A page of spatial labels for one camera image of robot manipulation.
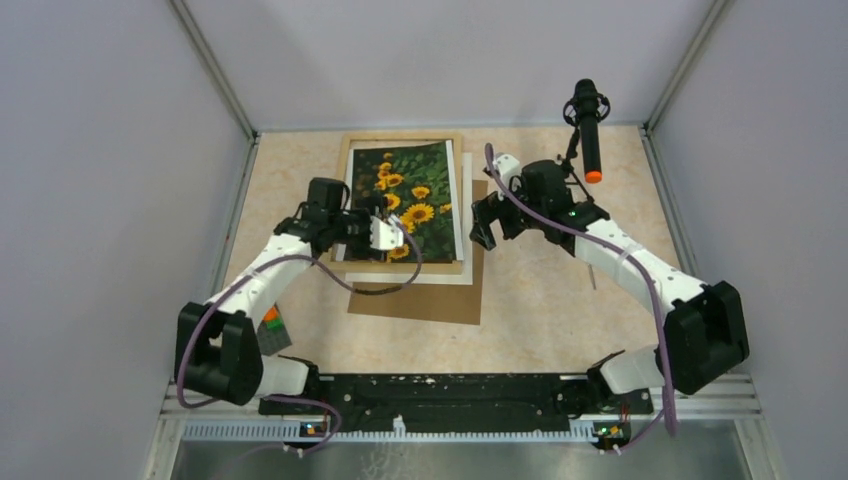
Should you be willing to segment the sunflower photo print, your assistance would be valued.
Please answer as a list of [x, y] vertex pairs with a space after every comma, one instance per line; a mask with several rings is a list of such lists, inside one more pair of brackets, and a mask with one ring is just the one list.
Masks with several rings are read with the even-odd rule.
[[461, 168], [456, 142], [352, 141], [345, 182], [350, 205], [382, 200], [418, 245], [425, 264], [464, 260], [461, 235]]

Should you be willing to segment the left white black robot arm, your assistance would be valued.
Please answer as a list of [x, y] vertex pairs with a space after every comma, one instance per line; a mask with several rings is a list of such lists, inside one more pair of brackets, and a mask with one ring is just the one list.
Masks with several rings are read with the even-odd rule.
[[264, 354], [258, 330], [291, 283], [342, 245], [358, 259], [382, 259], [402, 244], [383, 197], [355, 200], [342, 181], [314, 178], [295, 213], [273, 229], [258, 256], [221, 292], [189, 302], [179, 312], [174, 380], [180, 404], [187, 391], [244, 405], [257, 396], [282, 395], [297, 413], [319, 404], [320, 386], [306, 363]]

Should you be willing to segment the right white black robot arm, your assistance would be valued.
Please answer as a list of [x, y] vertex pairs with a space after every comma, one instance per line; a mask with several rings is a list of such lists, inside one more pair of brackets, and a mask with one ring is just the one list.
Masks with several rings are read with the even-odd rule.
[[512, 155], [488, 154], [484, 172], [497, 189], [472, 206], [472, 241], [493, 249], [493, 222], [504, 239], [538, 230], [604, 272], [659, 324], [656, 346], [614, 352], [588, 369], [586, 397], [594, 409], [612, 412], [635, 390], [670, 387], [692, 395], [749, 358], [739, 291], [681, 272], [624, 232], [592, 197], [575, 200], [567, 162], [522, 166]]

